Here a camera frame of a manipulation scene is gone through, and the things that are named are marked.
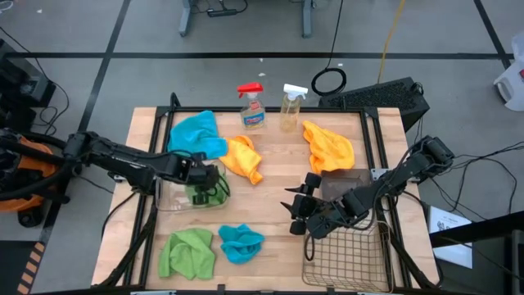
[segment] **bottle label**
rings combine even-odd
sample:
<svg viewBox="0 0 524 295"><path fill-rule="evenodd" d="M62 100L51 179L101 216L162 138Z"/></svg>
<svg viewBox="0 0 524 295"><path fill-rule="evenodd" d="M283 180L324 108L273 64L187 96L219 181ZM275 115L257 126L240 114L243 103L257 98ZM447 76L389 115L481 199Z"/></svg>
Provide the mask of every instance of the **bottle label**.
<svg viewBox="0 0 524 295"><path fill-rule="evenodd" d="M250 103L249 103L249 106L251 107L251 110L252 110L252 111L254 111L254 110L260 108L260 104L259 104L259 102L257 102L257 101L250 102Z"/></svg>
<svg viewBox="0 0 524 295"><path fill-rule="evenodd" d="M261 112L260 114L253 115L253 116L245 116L244 117L244 125L246 125L246 126L257 125L260 122L262 122L263 120L264 120L264 113L263 112Z"/></svg>

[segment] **wire basket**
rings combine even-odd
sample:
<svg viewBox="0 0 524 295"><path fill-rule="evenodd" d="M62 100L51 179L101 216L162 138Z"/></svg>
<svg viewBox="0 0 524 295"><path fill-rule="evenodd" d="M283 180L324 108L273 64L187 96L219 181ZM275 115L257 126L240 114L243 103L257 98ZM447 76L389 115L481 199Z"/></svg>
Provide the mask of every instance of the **wire basket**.
<svg viewBox="0 0 524 295"><path fill-rule="evenodd" d="M362 220L359 228L369 225ZM390 293L393 270L385 263L390 246L389 227L380 233L375 221L367 230L338 228L326 238L313 239L314 257L304 258L302 279L306 284L358 292ZM312 243L306 244L308 256Z"/></svg>
<svg viewBox="0 0 524 295"><path fill-rule="evenodd" d="M197 195L191 185L175 184L163 179L156 181L156 207L159 211L189 211L224 207L229 200L229 186L225 166L220 161L205 161L206 165L218 166L221 180L214 188L208 190L208 202L195 205L193 198Z"/></svg>

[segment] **green cloth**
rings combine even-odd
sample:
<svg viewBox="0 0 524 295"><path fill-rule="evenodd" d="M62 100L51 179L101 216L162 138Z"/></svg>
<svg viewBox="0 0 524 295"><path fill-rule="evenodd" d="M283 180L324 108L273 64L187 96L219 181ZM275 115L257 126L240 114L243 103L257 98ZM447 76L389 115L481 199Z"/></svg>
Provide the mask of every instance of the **green cloth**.
<svg viewBox="0 0 524 295"><path fill-rule="evenodd" d="M172 233L160 254L161 278L180 273L186 279L212 279L215 255L210 249L213 233L207 229L186 229Z"/></svg>

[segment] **yellow cloth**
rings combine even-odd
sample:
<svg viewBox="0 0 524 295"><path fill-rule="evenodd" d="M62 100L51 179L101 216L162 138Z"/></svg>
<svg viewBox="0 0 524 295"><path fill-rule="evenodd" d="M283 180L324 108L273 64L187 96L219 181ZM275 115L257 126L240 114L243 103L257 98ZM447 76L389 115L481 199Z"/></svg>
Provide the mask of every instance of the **yellow cloth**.
<svg viewBox="0 0 524 295"><path fill-rule="evenodd" d="M304 138L309 142L311 156L309 162L314 173L322 170L351 169L355 164L355 155L350 141L329 130L304 121Z"/></svg>
<svg viewBox="0 0 524 295"><path fill-rule="evenodd" d="M256 171L262 157L255 151L253 142L247 136L239 135L235 138L226 138L228 154L219 159L232 172L246 176L252 184L258 184L264 177Z"/></svg>

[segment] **spray bottle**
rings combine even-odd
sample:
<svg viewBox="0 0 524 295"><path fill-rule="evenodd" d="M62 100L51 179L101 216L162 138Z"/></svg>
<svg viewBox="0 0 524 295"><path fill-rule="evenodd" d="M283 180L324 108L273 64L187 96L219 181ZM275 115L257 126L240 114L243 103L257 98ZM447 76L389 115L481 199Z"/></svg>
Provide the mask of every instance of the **spray bottle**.
<svg viewBox="0 0 524 295"><path fill-rule="evenodd" d="M247 93L247 106L240 110L240 117L242 119L242 125L246 129L257 129L264 126L265 122L265 108L256 97L258 93L264 91L264 87L260 83L248 83L237 87L237 91L240 93L238 98L242 98L244 93Z"/></svg>
<svg viewBox="0 0 524 295"><path fill-rule="evenodd" d="M280 109L280 130L283 132L292 132L296 129L298 122L298 113L300 112L300 99L297 97L308 93L308 89L290 84L284 84L284 99Z"/></svg>

